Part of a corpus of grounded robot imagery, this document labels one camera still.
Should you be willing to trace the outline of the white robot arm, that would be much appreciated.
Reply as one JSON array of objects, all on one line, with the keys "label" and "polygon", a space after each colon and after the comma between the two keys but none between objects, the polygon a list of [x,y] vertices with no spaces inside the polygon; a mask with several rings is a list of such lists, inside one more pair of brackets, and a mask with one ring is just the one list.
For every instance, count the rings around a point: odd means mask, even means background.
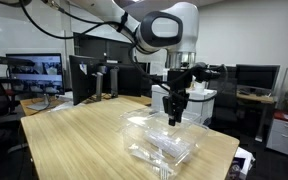
[{"label": "white robot arm", "polygon": [[153,54],[162,49],[167,51],[167,80],[158,85],[168,92],[162,98],[168,124],[180,123],[189,101],[186,89],[192,80],[196,58],[198,8],[189,2],[177,2],[169,8],[149,12],[138,21],[114,0],[71,1],[129,39],[133,44],[131,58],[136,52]]}]

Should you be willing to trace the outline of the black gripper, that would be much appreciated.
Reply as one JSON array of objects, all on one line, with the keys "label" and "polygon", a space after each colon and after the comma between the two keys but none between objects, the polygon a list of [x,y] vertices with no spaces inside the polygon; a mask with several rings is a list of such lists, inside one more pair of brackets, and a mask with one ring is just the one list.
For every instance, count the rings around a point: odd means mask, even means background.
[{"label": "black gripper", "polygon": [[168,96],[163,97],[164,111],[168,114],[170,126],[181,122],[183,110],[187,106],[189,94],[186,89],[190,87],[192,74],[190,70],[175,69],[167,72],[167,85],[170,88]]}]

